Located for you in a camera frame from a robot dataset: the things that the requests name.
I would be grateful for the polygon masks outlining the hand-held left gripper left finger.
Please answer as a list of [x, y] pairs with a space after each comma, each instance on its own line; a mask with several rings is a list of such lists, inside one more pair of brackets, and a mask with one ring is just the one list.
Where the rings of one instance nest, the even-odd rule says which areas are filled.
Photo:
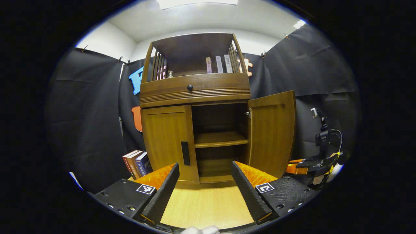
[[120, 179], [95, 193], [94, 198], [129, 219], [160, 224], [179, 176], [178, 163], [172, 163], [136, 181]]

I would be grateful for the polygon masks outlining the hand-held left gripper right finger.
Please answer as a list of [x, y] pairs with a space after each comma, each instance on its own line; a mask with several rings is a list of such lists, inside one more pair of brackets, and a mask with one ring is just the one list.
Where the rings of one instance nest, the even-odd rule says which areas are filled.
[[231, 175], [242, 194], [251, 217], [257, 224], [282, 219], [315, 198], [319, 191], [297, 179], [284, 176], [279, 179], [261, 175], [250, 177], [257, 169], [233, 161]]

